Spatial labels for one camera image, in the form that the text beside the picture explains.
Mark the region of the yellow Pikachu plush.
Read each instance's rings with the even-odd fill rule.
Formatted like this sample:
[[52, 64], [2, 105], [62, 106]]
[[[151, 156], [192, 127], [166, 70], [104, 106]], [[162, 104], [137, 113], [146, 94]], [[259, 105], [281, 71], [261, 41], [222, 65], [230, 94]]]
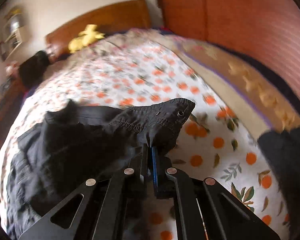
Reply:
[[68, 50], [71, 54], [79, 51], [98, 40], [104, 39], [105, 34], [97, 31], [97, 25], [88, 24], [76, 38], [73, 38], [68, 44]]

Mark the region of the wooden desk cabinet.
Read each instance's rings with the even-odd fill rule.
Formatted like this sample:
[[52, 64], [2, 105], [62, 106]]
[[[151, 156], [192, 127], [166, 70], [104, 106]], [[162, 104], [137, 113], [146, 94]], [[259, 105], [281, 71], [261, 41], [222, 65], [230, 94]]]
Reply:
[[12, 79], [9, 85], [0, 93], [0, 140], [5, 140], [7, 134], [19, 114], [24, 96], [24, 87], [20, 79]]

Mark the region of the wooden louvered wardrobe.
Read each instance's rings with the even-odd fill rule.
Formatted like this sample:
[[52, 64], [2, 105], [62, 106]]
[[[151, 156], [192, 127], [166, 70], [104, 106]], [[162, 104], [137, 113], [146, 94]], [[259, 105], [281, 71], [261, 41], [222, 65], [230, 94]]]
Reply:
[[158, 0], [166, 28], [249, 55], [300, 99], [300, 10], [293, 0]]

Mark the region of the white wall shelf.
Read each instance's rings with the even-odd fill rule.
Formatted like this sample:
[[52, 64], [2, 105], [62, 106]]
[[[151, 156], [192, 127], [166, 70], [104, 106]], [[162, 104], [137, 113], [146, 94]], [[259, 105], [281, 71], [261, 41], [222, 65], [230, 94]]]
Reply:
[[13, 7], [4, 17], [5, 25], [2, 28], [2, 41], [0, 42], [0, 56], [6, 61], [11, 55], [29, 39], [23, 10]]

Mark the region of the black jacket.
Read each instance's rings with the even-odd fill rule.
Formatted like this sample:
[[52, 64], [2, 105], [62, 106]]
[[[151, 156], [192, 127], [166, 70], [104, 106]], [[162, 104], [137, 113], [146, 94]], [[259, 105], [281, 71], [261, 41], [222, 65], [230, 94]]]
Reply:
[[7, 179], [7, 234], [18, 239], [85, 180], [122, 168], [146, 145], [173, 149], [195, 104], [176, 98], [119, 109], [69, 101], [18, 138]]

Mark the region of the black backpack on chair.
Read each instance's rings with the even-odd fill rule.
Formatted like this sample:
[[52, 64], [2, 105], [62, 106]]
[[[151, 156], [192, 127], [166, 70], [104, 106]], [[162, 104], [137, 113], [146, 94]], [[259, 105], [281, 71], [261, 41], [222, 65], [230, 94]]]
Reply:
[[29, 90], [42, 82], [50, 61], [44, 50], [36, 52], [19, 66], [19, 76], [23, 86]]

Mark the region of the wooden headboard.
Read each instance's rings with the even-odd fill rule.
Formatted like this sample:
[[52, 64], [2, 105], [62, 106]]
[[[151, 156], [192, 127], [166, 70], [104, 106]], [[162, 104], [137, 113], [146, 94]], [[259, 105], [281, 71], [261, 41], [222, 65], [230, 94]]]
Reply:
[[97, 8], [46, 35], [46, 51], [51, 60], [67, 54], [69, 42], [88, 24], [97, 25], [97, 30], [106, 34], [131, 28], [149, 29], [152, 25], [146, 0], [129, 0]]

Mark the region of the floral quilt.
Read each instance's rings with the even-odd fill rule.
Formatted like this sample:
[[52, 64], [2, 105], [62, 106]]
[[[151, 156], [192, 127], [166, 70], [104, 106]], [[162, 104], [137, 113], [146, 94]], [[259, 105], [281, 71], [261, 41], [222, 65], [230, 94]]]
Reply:
[[278, 87], [254, 63], [213, 44], [132, 29], [94, 50], [108, 93], [123, 106], [182, 97], [195, 102], [199, 120], [205, 113], [219, 121], [239, 118], [255, 135], [300, 127], [300, 101], [288, 86]]

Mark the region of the dark folded clothes pile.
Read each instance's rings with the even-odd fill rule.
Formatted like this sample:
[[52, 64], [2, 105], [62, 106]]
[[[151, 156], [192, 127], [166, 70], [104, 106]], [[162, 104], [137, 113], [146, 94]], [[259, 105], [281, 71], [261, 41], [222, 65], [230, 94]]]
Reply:
[[300, 239], [300, 127], [263, 133], [257, 142], [286, 200], [290, 239]]

